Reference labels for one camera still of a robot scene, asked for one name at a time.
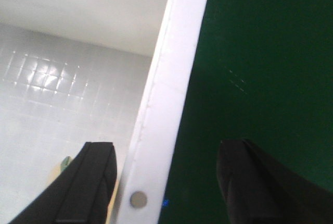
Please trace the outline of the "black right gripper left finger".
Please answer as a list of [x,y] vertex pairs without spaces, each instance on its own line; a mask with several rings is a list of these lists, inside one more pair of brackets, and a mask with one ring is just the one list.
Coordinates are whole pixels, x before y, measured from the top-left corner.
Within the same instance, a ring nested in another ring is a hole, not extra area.
[[111,142],[86,142],[69,166],[11,223],[105,223],[117,179]]

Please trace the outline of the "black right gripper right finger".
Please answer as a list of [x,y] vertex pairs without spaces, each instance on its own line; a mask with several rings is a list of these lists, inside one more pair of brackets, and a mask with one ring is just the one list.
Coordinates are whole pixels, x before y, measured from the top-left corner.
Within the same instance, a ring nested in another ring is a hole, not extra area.
[[250,140],[221,141],[216,175],[231,223],[332,223],[332,193]]

